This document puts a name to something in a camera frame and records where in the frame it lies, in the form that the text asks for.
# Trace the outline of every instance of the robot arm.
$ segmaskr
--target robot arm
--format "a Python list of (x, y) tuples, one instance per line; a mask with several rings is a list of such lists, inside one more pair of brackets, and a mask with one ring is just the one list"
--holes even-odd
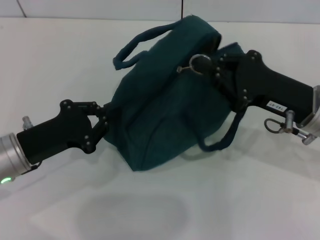
[[(320, 137), (320, 86), (313, 88), (270, 70), (257, 51), (224, 55), (218, 60), (197, 54), (190, 59), (189, 68), (209, 75), (234, 112), (257, 106), (284, 117), (285, 123), (265, 121), (270, 132), (295, 134), (305, 145)], [(100, 107), (95, 102), (64, 100), (59, 115), (49, 121), (32, 126), (25, 118), (25, 131), (0, 138), (1, 183), (37, 169), (43, 160), (69, 148), (93, 153), (108, 130), (107, 108), (108, 104)], [(92, 127), (88, 116), (97, 116), (99, 122)], [(268, 121), (278, 123), (280, 130), (269, 129)], [(294, 128), (294, 122), (308, 133)]]

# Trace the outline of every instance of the teal bag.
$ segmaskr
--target teal bag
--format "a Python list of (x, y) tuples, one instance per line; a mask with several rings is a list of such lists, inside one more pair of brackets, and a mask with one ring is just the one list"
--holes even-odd
[[(149, 51), (124, 61), (138, 43), (167, 31), (171, 32)], [(116, 70), (135, 66), (109, 103), (109, 131), (104, 138), (133, 171), (152, 169), (196, 144), (207, 152), (231, 144), (244, 112), (235, 116), (220, 142), (207, 146), (204, 139), (221, 127), (231, 112), (230, 103), (208, 76), (190, 69), (177, 72), (195, 54), (212, 59), (225, 53), (244, 54), (237, 43), (217, 50), (220, 41), (213, 27), (192, 15), (139, 34), (113, 59)]]

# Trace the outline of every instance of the bag strap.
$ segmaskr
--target bag strap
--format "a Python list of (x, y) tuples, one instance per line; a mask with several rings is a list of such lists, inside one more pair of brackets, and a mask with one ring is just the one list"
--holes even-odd
[(230, 144), (233, 142), (233, 140), (235, 138), (239, 123), (241, 122), (241, 119), (244, 117), (246, 111), (247, 111), (247, 108), (238, 112), (234, 116), (234, 119), (231, 123), (231, 126), (230, 126), (229, 130), (226, 132), (226, 134), (224, 135), (224, 137), (220, 141), (218, 141), (212, 145), (205, 144), (205, 139), (203, 137), (201, 137), (199, 135), (199, 133), (196, 131), (196, 128), (195, 128), (194, 124), (192, 124), (190, 122), (189, 117), (187, 117), (187, 120), (188, 120), (187, 124), (192, 128), (192, 130), (198, 140), (198, 145), (199, 145), (200, 149), (204, 152), (213, 152), (213, 151), (225, 149), (230, 146)]
[(123, 49), (121, 49), (120, 52), (113, 59), (113, 65), (115, 69), (126, 69), (136, 64), (143, 56), (146, 55), (148, 51), (142, 51), (128, 61), (124, 60), (132, 53), (132, 51), (138, 46), (139, 43), (154, 39), (166, 33), (167, 31), (174, 29), (180, 23), (181, 20), (168, 25), (157, 26), (137, 35)]

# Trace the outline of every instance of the green led light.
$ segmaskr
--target green led light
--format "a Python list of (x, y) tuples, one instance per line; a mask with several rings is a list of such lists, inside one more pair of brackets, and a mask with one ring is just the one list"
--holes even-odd
[(4, 184), (6, 182), (11, 182), (11, 181), (12, 181), (11, 177), (6, 177), (6, 178), (2, 179), (1, 184)]

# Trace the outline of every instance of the white label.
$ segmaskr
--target white label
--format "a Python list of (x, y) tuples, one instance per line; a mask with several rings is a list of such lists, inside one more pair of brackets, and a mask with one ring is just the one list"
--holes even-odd
[(269, 101), (267, 106), (272, 108), (272, 109), (278, 110), (280, 112), (284, 112), (287, 109), (286, 106), (282, 106), (281, 104), (276, 103), (274, 101)]

